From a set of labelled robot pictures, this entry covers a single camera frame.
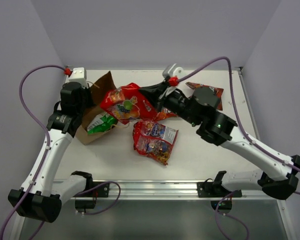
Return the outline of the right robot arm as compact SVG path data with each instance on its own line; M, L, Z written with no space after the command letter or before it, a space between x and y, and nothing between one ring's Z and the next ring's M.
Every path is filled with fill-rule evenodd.
M186 97L180 89L162 82L141 87L139 92L158 111L166 108L193 127L198 126L196 134L207 143L230 150L257 166L254 171L219 171L212 182L203 184L206 193L224 197L231 192L259 190L274 199L286 200L296 191L300 156L281 154L241 131L235 120L217 110L220 99L212 89L197 88Z

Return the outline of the red cookie snack bag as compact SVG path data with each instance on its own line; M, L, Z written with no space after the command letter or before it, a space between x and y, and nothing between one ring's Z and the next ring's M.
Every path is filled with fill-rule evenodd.
M156 121L138 121L133 125L133 149L139 155L167 166L178 133L178 130Z

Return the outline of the brown paper bag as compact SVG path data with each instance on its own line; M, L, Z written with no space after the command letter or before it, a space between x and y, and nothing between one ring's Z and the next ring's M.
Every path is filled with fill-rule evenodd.
M104 100L104 98L109 92L116 90L117 88L114 85L111 72L108 72L102 77L100 77L95 83L93 83L89 89L92 95L94 106L85 110L81 126L77 129L75 134L76 138L83 145L88 145L94 140L100 138L105 133L109 132L112 128L114 128L116 125L114 124L113 127L106 132L99 132L94 134L87 133L87 127L94 119L94 117L100 113L106 112L100 107L101 102Z

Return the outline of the red fruit candy bag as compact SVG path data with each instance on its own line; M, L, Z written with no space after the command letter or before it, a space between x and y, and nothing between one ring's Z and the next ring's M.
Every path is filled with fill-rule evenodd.
M100 107L124 125L134 120L154 120L158 112L140 93L139 88L132 82L110 90Z

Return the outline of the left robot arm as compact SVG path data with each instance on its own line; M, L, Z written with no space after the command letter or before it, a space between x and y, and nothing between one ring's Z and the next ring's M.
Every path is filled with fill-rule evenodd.
M85 110L93 105L87 84L72 81L62 86L60 101L45 126L48 135L37 160L21 187L8 194L8 201L20 216L52 223L62 205L72 197L93 193L93 177L83 171L74 171L60 185L54 184L60 162L82 124Z

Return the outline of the red Doritos chip bag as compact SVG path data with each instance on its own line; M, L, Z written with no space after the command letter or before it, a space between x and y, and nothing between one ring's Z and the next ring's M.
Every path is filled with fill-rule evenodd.
M216 110L222 110L221 96L222 88L217 88L209 85L186 82L185 85L192 90L190 98L191 115L177 115L166 108L162 108L161 112L155 118L157 121L170 118L180 117L185 121L198 124L203 119L210 119Z

